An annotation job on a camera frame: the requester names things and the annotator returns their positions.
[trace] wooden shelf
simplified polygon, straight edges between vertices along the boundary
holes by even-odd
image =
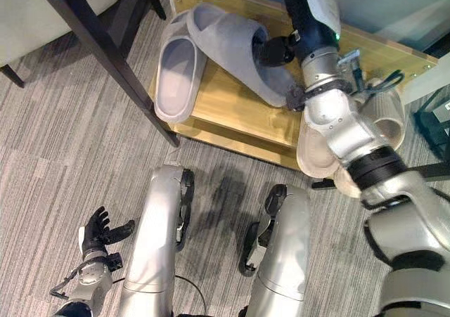
[[[273,37],[292,31],[284,6],[272,1],[174,0],[177,12],[190,9],[201,1],[257,20],[266,25]],[[426,65],[437,64],[436,58],[346,25],[342,26],[340,46],[343,53],[360,48],[361,66],[369,77],[381,77],[402,69],[407,82],[412,72],[422,72]],[[296,79],[301,79],[297,63],[291,63],[287,68]],[[154,97],[155,79],[149,94]],[[211,60],[206,64],[191,117],[183,124],[171,124],[170,127],[183,136],[299,169],[296,147],[300,114],[267,105]]]

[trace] floor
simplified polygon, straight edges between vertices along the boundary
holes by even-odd
[[[166,11],[169,1],[162,0]],[[129,63],[144,86],[158,59],[165,22],[150,12]],[[178,162],[195,172],[190,233],[176,273],[200,286],[207,313],[237,316],[252,278],[237,264],[248,224],[275,183],[308,189],[300,172],[186,138],[170,147],[76,37],[68,34],[11,65],[19,89],[0,75],[0,316],[49,316],[63,302],[48,295],[80,262],[77,229],[101,205],[111,226],[138,219],[152,170]],[[408,107],[416,110],[418,101]],[[410,165],[435,162],[410,116],[401,155]],[[436,187],[450,191],[449,183]],[[336,190],[311,196],[311,254],[303,316],[373,316],[388,268],[364,240],[369,213]],[[127,270],[133,238],[118,243]],[[114,316],[117,284],[102,316]],[[174,312],[201,314],[196,291],[176,280]]]

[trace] gray slipper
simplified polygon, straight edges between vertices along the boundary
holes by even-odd
[[[186,17],[187,11],[176,16],[160,42],[155,112],[169,123],[184,122],[191,115],[207,60],[189,36]]]
[[[189,34],[214,62],[252,89],[266,103],[281,107],[295,85],[284,67],[262,67],[253,59],[252,44],[269,38],[267,29],[254,20],[213,6],[199,4],[187,17]]]

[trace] white slipper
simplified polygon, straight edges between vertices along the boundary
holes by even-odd
[[[253,59],[253,39],[269,38],[254,20],[213,6],[199,4],[188,13],[192,40],[214,62],[247,85],[266,103],[281,107],[295,81],[284,67],[262,67]]]
[[[176,16],[160,41],[155,112],[169,123],[184,122],[191,115],[207,60],[189,36],[186,17],[187,11]]]
[[[361,191],[358,186],[353,182],[350,173],[347,172],[344,167],[339,166],[337,171],[333,175],[333,180],[338,191],[351,198],[359,199]]]
[[[325,137],[309,127],[304,116],[300,122],[297,142],[297,163],[303,173],[318,179],[331,176],[339,167]]]

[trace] wall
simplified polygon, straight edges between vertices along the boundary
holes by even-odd
[[[420,51],[450,32],[450,0],[336,1],[343,22]]]

